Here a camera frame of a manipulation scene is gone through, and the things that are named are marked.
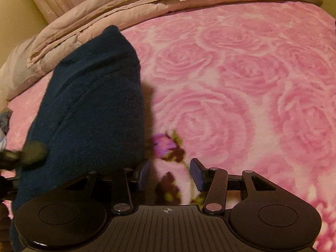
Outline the light blue cloth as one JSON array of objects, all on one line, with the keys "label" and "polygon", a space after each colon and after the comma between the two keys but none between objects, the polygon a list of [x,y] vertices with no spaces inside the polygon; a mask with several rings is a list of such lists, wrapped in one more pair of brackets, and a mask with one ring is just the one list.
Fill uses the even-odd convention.
[{"label": "light blue cloth", "polygon": [[1,139],[0,147],[1,151],[5,149],[7,144],[7,133],[10,129],[10,117],[13,111],[11,109],[5,108],[0,114],[0,128],[1,128]]}]

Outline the beige pink folded quilt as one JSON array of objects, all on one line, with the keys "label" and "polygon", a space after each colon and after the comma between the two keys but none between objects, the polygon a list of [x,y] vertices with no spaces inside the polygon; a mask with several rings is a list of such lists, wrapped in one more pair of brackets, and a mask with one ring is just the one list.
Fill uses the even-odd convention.
[{"label": "beige pink folded quilt", "polygon": [[127,29],[175,11],[224,3],[322,0],[86,0],[16,46],[1,67],[1,107],[52,71],[65,56],[107,26]]}]

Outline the pink rose pattern blanket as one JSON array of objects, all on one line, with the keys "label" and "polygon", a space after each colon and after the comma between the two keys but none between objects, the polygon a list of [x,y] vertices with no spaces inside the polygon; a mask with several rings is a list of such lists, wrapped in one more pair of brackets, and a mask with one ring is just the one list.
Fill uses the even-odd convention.
[{"label": "pink rose pattern blanket", "polygon": [[[114,213],[118,176],[90,171],[11,209],[13,250],[335,251],[334,19],[252,2],[120,32],[141,67],[144,201]],[[54,69],[11,101],[10,137],[23,119],[27,143]],[[224,213],[202,212],[193,158],[228,172]]]}]

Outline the dark navy fleece garment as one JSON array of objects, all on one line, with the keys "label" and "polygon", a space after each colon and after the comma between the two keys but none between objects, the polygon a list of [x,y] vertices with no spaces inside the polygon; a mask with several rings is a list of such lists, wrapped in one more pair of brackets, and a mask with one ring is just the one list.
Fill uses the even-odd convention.
[{"label": "dark navy fleece garment", "polygon": [[26,138],[48,155],[17,171],[12,211],[90,171],[116,176],[143,159],[140,63],[116,26],[107,27],[55,67]]}]

